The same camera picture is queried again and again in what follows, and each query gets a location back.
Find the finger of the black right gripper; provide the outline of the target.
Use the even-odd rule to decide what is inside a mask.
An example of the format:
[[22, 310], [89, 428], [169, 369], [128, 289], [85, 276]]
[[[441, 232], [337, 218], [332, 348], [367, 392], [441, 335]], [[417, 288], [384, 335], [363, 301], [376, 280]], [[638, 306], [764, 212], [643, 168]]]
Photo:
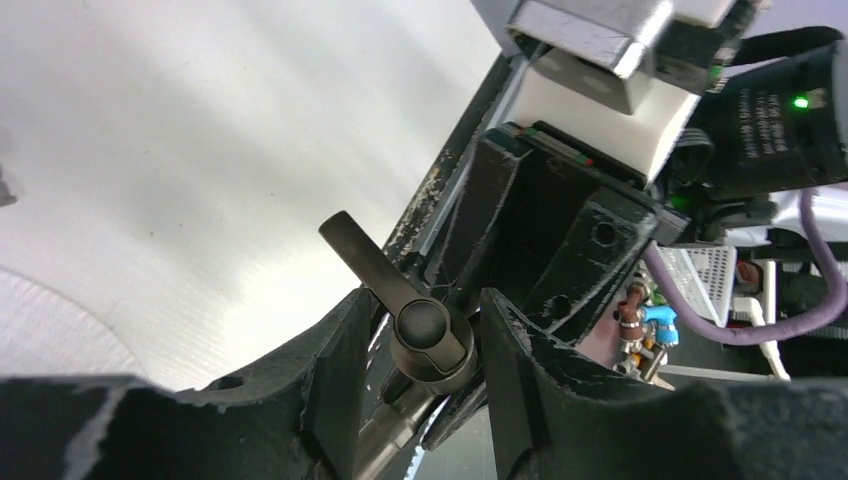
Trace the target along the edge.
[[674, 243], [688, 219], [649, 194], [642, 174], [538, 122], [477, 141], [428, 271], [443, 303], [473, 310], [499, 290], [542, 330], [577, 344], [650, 242]]

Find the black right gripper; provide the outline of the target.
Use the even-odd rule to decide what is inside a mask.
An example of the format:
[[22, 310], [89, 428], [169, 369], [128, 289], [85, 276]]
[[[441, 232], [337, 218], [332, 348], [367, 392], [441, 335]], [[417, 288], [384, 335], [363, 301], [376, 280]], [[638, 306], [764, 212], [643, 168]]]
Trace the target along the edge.
[[809, 26], [746, 38], [747, 71], [706, 94], [662, 175], [695, 232], [766, 225], [775, 192], [847, 179], [847, 37]]

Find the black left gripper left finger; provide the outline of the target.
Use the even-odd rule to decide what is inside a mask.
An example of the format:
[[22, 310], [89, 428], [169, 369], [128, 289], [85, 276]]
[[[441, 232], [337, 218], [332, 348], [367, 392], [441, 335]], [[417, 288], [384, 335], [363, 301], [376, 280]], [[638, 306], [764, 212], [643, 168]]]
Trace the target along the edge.
[[5, 479], [349, 479], [372, 296], [202, 390], [128, 376], [5, 378]]

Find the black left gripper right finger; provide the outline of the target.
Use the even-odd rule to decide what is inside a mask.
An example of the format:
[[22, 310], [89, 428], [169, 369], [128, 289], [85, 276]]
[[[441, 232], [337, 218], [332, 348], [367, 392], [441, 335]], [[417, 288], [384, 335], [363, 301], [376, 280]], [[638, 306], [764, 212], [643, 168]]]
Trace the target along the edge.
[[498, 290], [479, 333], [502, 479], [843, 479], [847, 383], [618, 374], [532, 325]]

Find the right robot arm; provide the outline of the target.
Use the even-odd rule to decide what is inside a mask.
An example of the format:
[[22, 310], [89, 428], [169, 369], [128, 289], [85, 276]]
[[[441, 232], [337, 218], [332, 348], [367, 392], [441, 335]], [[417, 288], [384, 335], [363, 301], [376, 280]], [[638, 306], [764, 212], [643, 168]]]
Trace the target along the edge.
[[[635, 169], [537, 122], [506, 123], [478, 142], [437, 261], [432, 291], [473, 310], [494, 288], [542, 330], [579, 340], [590, 308], [642, 254], [676, 319], [726, 345], [819, 330], [847, 305], [813, 180], [847, 176], [847, 42], [829, 27], [744, 39], [744, 72], [702, 100], [655, 186]], [[815, 308], [741, 329], [700, 317], [664, 267], [659, 246], [709, 242], [734, 219], [757, 220], [780, 188], [799, 192], [799, 219], [825, 276]]]

